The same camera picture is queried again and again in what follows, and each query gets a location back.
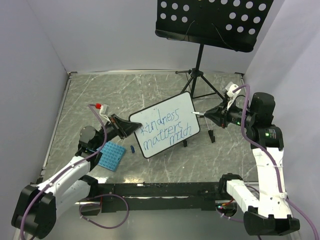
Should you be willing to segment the white blue whiteboard marker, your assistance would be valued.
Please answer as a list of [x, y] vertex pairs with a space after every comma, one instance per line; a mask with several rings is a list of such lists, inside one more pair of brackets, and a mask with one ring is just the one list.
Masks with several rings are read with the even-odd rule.
[[196, 111], [192, 112], [192, 114], [195, 114], [197, 116], [204, 116], [205, 115], [204, 112], [196, 112]]

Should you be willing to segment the blue marker cap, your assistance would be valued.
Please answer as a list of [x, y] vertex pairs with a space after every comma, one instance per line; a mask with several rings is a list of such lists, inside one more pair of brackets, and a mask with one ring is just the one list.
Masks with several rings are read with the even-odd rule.
[[131, 152], [134, 154], [135, 153], [135, 148], [133, 145], [130, 146]]

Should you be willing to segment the white board with black frame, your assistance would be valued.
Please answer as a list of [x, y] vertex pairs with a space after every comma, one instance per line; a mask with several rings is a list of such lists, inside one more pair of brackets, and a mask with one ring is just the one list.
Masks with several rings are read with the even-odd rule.
[[152, 158], [198, 134], [194, 112], [191, 94], [185, 91], [131, 114], [129, 121], [141, 124], [134, 136], [142, 156]]

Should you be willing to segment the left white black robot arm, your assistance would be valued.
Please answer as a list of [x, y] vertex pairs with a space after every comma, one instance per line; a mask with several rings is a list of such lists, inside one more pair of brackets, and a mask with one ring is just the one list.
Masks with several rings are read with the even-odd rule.
[[88, 173], [102, 158], [102, 146], [115, 137], [127, 138], [141, 126], [115, 114], [100, 130], [85, 126], [79, 133], [78, 149], [70, 162], [46, 181], [23, 188], [11, 225], [21, 234], [43, 239], [72, 205], [82, 199], [95, 200], [99, 195], [98, 180]]

